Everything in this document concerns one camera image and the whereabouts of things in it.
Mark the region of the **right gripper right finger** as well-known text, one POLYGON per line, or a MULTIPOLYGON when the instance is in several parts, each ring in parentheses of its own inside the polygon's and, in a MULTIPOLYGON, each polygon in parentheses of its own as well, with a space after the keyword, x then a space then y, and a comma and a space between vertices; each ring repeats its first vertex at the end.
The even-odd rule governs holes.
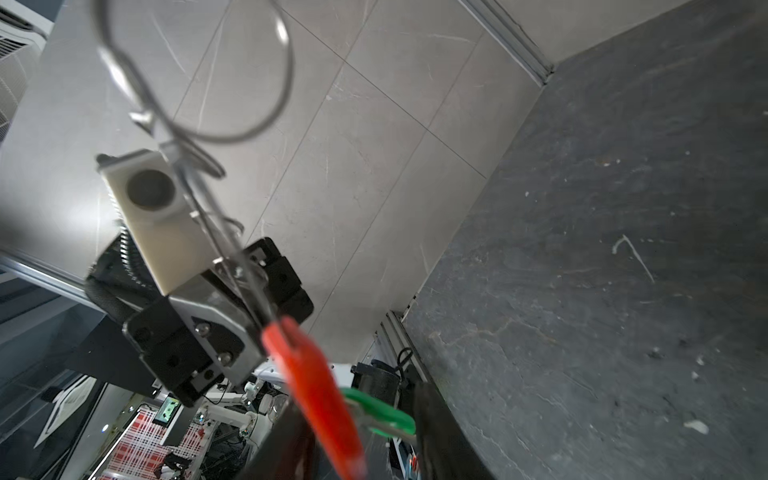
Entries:
POLYGON ((413 411, 423 479, 494 479, 434 384, 416 385, 413 411))

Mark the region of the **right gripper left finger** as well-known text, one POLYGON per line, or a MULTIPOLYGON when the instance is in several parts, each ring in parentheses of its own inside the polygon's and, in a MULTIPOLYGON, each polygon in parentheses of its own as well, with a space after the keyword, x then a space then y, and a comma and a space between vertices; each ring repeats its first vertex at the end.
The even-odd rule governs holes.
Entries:
POLYGON ((236 479, 313 479, 316 445, 315 434, 301 410, 289 402, 255 457, 236 479))

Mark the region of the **green key tag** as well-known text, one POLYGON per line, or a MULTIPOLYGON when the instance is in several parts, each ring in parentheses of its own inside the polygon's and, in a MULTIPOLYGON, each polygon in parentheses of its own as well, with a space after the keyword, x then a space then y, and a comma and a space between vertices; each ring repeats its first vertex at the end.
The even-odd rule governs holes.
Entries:
POLYGON ((358 425, 377 435, 417 443, 414 418, 397 408, 354 388, 341 388, 340 392, 358 425))

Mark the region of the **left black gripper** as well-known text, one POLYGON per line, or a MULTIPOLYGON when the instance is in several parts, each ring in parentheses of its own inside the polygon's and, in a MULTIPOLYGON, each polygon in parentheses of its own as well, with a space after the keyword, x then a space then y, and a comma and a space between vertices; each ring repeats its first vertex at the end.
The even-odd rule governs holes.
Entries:
MULTIPOLYGON (((307 320, 314 304, 274 241, 261 238, 245 252, 265 271, 266 292, 278 314, 299 325, 307 320)), ((217 381, 245 382, 266 360, 261 326, 212 270, 130 317, 123 333, 148 370, 186 407, 196 405, 217 381)))

